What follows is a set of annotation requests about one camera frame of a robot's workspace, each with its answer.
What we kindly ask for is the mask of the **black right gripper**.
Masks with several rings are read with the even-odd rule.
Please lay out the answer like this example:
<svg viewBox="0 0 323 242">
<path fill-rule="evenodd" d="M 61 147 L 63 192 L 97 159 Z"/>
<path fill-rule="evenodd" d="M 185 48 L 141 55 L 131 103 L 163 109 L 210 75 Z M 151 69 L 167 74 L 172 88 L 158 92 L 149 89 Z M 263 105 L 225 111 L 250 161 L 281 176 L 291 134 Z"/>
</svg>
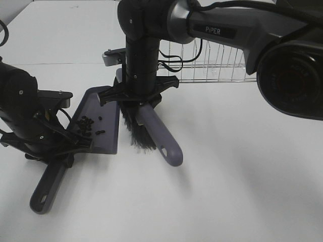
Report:
<svg viewBox="0 0 323 242">
<path fill-rule="evenodd" d="M 112 101 L 146 102 L 154 99 L 165 90 L 179 87 L 176 76 L 156 76 L 148 79 L 131 79 L 119 82 L 115 78 L 113 86 L 98 92 L 101 106 Z"/>
</svg>

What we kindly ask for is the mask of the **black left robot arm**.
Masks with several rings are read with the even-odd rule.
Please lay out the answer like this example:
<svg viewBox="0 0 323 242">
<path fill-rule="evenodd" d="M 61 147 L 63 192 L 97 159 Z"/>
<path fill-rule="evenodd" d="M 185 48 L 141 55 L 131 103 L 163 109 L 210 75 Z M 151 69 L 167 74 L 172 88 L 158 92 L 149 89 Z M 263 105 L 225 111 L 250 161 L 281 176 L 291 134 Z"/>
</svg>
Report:
<svg viewBox="0 0 323 242">
<path fill-rule="evenodd" d="M 39 90 L 25 70 L 1 63 L 1 144 L 22 151 L 27 159 L 49 163 L 89 151 L 92 139 L 64 128 L 57 113 L 70 107 L 71 92 Z"/>
</svg>

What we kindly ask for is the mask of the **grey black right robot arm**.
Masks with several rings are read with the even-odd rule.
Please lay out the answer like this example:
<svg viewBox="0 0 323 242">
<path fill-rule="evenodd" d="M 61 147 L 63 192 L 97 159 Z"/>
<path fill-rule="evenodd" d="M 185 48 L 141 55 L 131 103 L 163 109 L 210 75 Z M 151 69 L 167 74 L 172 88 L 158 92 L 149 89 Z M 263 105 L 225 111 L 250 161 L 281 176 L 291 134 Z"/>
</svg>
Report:
<svg viewBox="0 0 323 242">
<path fill-rule="evenodd" d="M 99 93 L 99 101 L 148 101 L 176 81 L 161 83 L 161 40 L 195 38 L 243 51 L 245 71 L 256 74 L 264 99 L 295 117 L 322 119 L 322 1 L 120 1 L 118 21 L 126 47 L 105 53 L 108 66 L 122 65 L 123 80 Z"/>
</svg>

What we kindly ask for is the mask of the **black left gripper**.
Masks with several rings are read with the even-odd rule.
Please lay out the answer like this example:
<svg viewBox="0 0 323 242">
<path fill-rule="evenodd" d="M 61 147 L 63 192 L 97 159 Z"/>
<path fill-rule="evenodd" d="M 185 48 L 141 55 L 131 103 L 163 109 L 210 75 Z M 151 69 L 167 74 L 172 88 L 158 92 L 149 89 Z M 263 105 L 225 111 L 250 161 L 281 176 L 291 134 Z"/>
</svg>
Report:
<svg viewBox="0 0 323 242">
<path fill-rule="evenodd" d="M 28 159 L 46 164 L 51 161 L 62 161 L 63 166 L 70 168 L 74 154 L 88 153 L 92 150 L 93 140 L 75 134 L 62 125 L 53 125 L 41 119 L 36 120 L 44 132 L 34 138 L 20 138 L 14 132 L 1 130 L 1 144 L 11 146 L 27 155 Z"/>
</svg>

